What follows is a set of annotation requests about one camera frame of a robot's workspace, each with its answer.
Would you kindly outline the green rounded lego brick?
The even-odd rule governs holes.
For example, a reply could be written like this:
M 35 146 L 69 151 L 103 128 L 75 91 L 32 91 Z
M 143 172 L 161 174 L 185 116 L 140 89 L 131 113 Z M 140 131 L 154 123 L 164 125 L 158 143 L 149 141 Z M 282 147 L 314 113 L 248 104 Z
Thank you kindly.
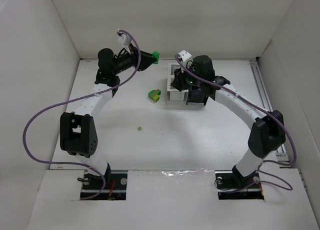
M 154 51 L 152 53 L 152 57 L 153 57 L 153 64 L 158 64 L 159 58 L 160 58 L 160 53 L 158 51 Z

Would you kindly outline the lime square lego brick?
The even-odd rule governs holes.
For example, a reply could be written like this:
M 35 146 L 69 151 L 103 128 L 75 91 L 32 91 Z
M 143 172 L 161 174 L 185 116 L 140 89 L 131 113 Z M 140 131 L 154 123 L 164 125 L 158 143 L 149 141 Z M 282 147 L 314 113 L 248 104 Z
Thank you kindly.
M 156 103 L 157 101 L 160 100 L 160 96 L 159 95 L 156 95 L 153 97 L 153 101 Z

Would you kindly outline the green rectangular lego brick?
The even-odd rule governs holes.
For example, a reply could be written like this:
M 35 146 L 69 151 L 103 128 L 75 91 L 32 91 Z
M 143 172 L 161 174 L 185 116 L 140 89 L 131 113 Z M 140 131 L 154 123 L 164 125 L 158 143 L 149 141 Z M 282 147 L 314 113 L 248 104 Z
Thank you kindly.
M 160 99 L 160 94 L 157 92 L 153 92 L 153 93 L 149 93 L 148 97 L 154 102 L 157 102 Z

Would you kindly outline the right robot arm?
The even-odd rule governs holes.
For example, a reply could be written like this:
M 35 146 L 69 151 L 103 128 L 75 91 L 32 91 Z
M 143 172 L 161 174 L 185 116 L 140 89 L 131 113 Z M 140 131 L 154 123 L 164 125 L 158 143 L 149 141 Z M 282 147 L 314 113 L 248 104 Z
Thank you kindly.
M 190 53 L 181 51 L 175 59 L 180 68 L 174 72 L 173 87 L 179 91 L 198 88 L 206 97 L 227 107 L 249 128 L 246 153 L 232 168 L 232 173 L 222 179 L 227 189 L 246 188 L 265 158 L 286 140 L 282 113 L 277 110 L 270 112 L 251 103 L 227 78 L 215 74 L 209 56 L 192 57 Z

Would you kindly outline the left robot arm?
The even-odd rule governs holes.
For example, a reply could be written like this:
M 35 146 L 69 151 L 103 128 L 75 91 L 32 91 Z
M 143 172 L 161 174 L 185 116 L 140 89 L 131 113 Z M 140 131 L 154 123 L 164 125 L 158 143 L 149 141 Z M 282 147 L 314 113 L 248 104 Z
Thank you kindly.
M 98 52 L 98 71 L 92 96 L 85 99 L 74 111 L 64 112 L 60 117 L 59 143 L 61 150 L 76 156 L 82 163 L 92 167 L 92 175 L 102 174 L 108 178 L 109 164 L 98 153 L 98 135 L 94 119 L 117 92 L 119 73 L 137 67 L 139 71 L 157 63 L 159 52 L 138 52 L 130 45 L 118 54 L 105 48 Z

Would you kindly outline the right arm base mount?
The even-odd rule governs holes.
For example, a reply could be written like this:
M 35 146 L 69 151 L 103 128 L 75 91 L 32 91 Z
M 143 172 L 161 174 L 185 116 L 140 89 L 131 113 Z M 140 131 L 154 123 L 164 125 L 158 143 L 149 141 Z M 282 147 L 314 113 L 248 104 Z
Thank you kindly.
M 264 200 L 260 176 L 255 171 L 248 177 L 236 176 L 231 170 L 215 171 L 214 185 L 219 200 Z

